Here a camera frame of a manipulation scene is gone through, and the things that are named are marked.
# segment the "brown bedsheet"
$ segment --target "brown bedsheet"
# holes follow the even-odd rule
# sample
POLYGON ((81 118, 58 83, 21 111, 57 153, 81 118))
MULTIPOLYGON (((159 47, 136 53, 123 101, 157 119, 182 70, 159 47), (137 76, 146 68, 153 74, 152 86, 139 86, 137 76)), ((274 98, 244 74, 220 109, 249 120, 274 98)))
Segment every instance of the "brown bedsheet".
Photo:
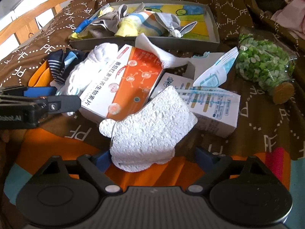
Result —
MULTIPOLYGON (((50 27, 36 37, 29 45, 11 53, 0 64, 0 87, 12 85, 27 85, 30 77, 44 62, 49 52, 69 47, 67 37, 72 33, 84 18, 92 15, 94 11, 105 3, 124 0, 73 0, 54 19, 50 27)), ((263 154, 268 166, 276 172, 281 166, 287 165, 289 173, 278 178, 289 188, 290 160, 303 157, 302 149, 305 140, 305 76, 304 53, 305 43, 296 40, 278 24, 275 24, 257 7, 254 0, 182 0, 208 4, 215 16, 221 45, 219 51, 226 51, 229 47, 237 45, 241 26, 254 27, 254 20, 263 23, 265 27, 274 31, 278 37, 289 42, 299 51, 299 61, 295 69, 296 94, 286 104, 276 106, 272 99, 260 88, 244 81, 235 75, 234 70, 229 73, 228 79, 222 88, 235 91, 241 95, 240 116, 238 127, 227 139, 223 139, 204 131, 193 129, 176 147, 177 156, 186 156, 192 160, 194 146, 201 146, 214 154, 247 157, 252 154, 263 154), (277 154, 283 157, 277 162, 277 154)), ((176 53, 180 56, 191 56, 193 53, 176 53)), ((185 67, 168 70, 175 74, 182 74, 185 67)), ((107 150, 109 139, 103 137, 95 124, 84 119, 80 114, 72 117, 55 116, 41 124, 41 128, 59 137, 71 136, 80 126, 82 132, 88 132, 83 142, 100 150, 107 150)), ((8 149, 4 175, 12 165, 14 151, 8 149)), ((14 228, 20 227, 15 216, 16 210, 3 195, 2 211, 10 218, 14 228)))

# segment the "window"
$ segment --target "window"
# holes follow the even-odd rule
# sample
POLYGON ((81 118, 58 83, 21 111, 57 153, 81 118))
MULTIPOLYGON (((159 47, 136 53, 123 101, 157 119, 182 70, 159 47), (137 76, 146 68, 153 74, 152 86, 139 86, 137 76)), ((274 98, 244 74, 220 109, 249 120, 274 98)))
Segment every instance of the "window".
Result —
MULTIPOLYGON (((31 9, 37 7, 41 3, 46 2, 47 0, 22 0, 19 5, 11 11, 8 15, 3 17, 0 20, 0 31, 4 29, 8 24, 13 20, 22 16, 24 13, 30 11, 31 9)), ((54 18, 52 9, 45 11, 36 17, 36 23, 39 29, 48 24, 48 22, 54 18)), ((11 35, 2 45, 0 45, 0 60, 9 55, 19 46, 16 36, 11 35)))

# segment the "wooden bed rail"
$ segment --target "wooden bed rail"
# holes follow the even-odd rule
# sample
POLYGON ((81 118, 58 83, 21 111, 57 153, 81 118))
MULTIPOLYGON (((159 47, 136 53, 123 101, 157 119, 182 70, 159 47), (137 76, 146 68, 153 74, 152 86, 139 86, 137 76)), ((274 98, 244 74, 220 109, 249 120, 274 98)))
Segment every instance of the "wooden bed rail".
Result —
POLYGON ((55 8, 55 11, 58 13, 60 10, 59 4, 67 0, 48 0, 36 8, 26 12, 22 16, 18 17, 16 20, 7 25, 3 30, 0 31, 0 45, 6 41, 12 34, 16 33, 20 28, 30 25, 30 23, 35 20, 35 17, 39 16, 43 12, 47 11, 50 8, 55 8))

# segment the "open tray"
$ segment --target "open tray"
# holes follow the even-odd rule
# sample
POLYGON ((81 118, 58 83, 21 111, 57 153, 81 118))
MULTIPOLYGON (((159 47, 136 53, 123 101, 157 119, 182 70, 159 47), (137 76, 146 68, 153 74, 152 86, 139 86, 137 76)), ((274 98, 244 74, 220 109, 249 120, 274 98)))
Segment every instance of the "open tray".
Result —
MULTIPOLYGON (((195 52, 203 54, 204 52, 215 52, 220 40, 214 16, 209 6, 175 0, 129 0, 124 2, 110 3, 113 8, 118 8, 122 4, 128 5, 128 13, 131 13, 137 6, 144 2, 147 10, 166 12, 176 14, 181 21, 181 25, 197 21, 197 25, 183 38, 174 38, 166 36, 148 37, 156 46, 165 50, 177 50, 184 52, 195 52)), ((91 50, 96 45, 109 42, 118 46, 124 44, 135 45, 136 37, 105 37, 92 38, 84 40, 71 40, 71 46, 78 50, 91 50)))

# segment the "white box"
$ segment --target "white box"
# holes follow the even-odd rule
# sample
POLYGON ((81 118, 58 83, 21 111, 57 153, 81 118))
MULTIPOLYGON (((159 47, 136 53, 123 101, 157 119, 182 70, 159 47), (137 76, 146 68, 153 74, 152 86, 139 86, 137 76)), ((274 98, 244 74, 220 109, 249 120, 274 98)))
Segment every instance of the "white box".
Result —
POLYGON ((80 96, 79 111, 95 123, 105 118, 120 121, 146 104, 162 73, 153 53, 124 45, 80 96))
POLYGON ((193 80, 165 73, 153 91, 154 98, 169 85, 174 86, 191 112, 198 118, 196 128, 226 138, 237 127, 240 95, 221 88, 193 87, 193 80), (179 90, 209 90, 210 93, 180 93, 179 90))

